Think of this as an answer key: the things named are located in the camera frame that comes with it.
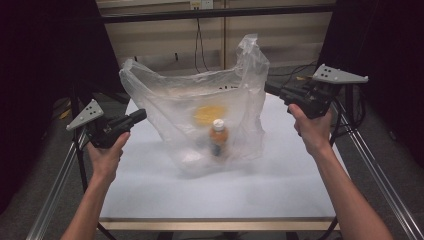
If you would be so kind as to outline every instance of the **hand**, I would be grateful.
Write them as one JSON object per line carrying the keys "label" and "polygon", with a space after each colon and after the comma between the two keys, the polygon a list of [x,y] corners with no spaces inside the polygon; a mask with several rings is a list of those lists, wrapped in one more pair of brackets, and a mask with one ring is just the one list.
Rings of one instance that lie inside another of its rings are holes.
{"label": "hand", "polygon": [[314,157],[324,148],[331,148],[329,143],[331,110],[324,117],[311,120],[306,117],[302,109],[296,104],[290,104],[289,109],[296,119],[294,128],[299,133],[299,136],[302,137],[309,154]]}
{"label": "hand", "polygon": [[119,159],[123,154],[122,147],[129,137],[129,132],[121,134],[115,144],[109,149],[95,148],[91,142],[88,143],[88,154],[93,164],[93,177],[106,180],[109,184],[115,180]]}

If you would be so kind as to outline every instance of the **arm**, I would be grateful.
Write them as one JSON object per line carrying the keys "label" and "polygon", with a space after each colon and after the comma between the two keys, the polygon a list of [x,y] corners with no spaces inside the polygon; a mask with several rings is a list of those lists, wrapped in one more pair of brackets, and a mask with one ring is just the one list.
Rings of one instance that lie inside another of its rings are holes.
{"label": "arm", "polygon": [[116,177],[122,147],[129,137],[129,132],[123,133],[110,149],[97,149],[91,143],[87,145],[93,176],[61,239],[94,239],[106,193]]}
{"label": "arm", "polygon": [[333,203],[343,238],[393,239],[381,218],[350,180],[330,146],[328,139],[331,113],[310,120],[298,106],[291,104],[289,108],[296,119],[296,131],[317,164]]}

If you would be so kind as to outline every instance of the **black controller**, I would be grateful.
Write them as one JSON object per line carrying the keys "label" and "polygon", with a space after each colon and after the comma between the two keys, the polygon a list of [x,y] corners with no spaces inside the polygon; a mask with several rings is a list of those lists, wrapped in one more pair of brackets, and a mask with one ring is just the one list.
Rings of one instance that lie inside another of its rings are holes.
{"label": "black controller", "polygon": [[122,133],[129,132],[136,123],[143,121],[146,117],[145,109],[116,118],[101,116],[87,124],[87,136],[94,147],[111,148]]}
{"label": "black controller", "polygon": [[309,119],[324,116],[342,85],[319,82],[315,80],[297,81],[295,85],[285,86],[281,83],[267,81],[265,92],[278,96],[285,105],[298,105]]}

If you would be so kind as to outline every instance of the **yellow object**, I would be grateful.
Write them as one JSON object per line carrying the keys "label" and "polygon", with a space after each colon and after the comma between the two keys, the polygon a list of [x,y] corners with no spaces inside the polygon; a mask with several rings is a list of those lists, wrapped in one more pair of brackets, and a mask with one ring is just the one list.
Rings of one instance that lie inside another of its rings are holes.
{"label": "yellow object", "polygon": [[299,80],[299,81],[310,80],[310,79],[312,79],[312,76],[297,76],[296,77],[296,80]]}
{"label": "yellow object", "polygon": [[224,106],[202,106],[196,109],[193,117],[198,125],[210,126],[215,119],[223,118],[226,111],[227,109]]}
{"label": "yellow object", "polygon": [[69,115],[70,112],[71,112],[71,109],[64,111],[62,114],[60,114],[59,119],[66,118]]}

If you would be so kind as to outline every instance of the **black curtain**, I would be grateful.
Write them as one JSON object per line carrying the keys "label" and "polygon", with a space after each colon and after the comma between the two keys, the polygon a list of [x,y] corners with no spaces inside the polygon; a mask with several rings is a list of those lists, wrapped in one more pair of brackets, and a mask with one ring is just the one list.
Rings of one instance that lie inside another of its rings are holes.
{"label": "black curtain", "polygon": [[369,76],[366,99],[424,167],[424,2],[337,2],[354,7],[333,14],[319,62]]}
{"label": "black curtain", "polygon": [[0,10],[0,212],[31,170],[53,103],[73,82],[88,91],[123,92],[103,24],[64,24],[98,17],[94,0],[10,1]]}

